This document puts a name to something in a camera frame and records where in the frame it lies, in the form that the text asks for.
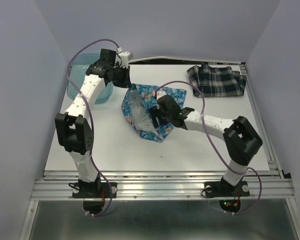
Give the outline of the blue floral skirt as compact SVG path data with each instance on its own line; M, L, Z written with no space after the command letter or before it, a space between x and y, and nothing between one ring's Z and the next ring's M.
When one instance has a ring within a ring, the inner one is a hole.
M150 108L157 106L155 91L157 85L133 83L123 98L121 111L125 120L139 137L161 143L173 130L171 123L160 123L154 127Z

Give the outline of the navy plaid pleated skirt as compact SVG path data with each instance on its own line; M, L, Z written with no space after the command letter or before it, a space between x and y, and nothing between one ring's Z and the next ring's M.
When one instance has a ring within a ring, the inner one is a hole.
M187 71L188 81L197 90L193 95L205 98L242 97L245 94L247 77L240 71L227 67L211 67L207 64L195 65Z

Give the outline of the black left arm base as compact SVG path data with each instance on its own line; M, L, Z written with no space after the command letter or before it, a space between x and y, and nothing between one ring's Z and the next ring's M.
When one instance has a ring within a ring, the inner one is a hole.
M68 186L72 189L72 198L74 199L110 199L117 197L117 183L110 182L112 194L109 185L106 182L70 182Z

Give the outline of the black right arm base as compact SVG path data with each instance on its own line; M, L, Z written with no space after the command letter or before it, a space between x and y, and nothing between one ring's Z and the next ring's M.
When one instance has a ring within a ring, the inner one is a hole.
M248 183L242 179L235 186L232 186L223 178L221 178L221 180L218 181L205 181L203 185L204 187L201 190L201 195L207 199L235 196L250 196Z

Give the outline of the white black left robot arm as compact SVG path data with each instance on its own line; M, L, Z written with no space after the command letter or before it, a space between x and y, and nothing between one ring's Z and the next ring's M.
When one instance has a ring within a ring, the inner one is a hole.
M91 157L94 145L91 110L106 86L112 83L119 88L129 88L130 51L101 49L99 59L91 64L84 76L81 88L64 113L55 116L57 139L60 146L72 157L78 171L78 183L74 188L90 197L101 193L100 174Z

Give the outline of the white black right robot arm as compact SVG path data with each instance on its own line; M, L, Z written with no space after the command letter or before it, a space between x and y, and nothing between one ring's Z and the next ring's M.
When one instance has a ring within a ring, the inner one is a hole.
M263 141L246 117L225 119L204 115L199 111L181 108L170 95L155 95L157 105L149 112L155 128L163 124L172 124L176 128L196 131L224 141L230 161L220 181L221 192L232 195L238 190L238 184L247 172L252 158L258 153Z

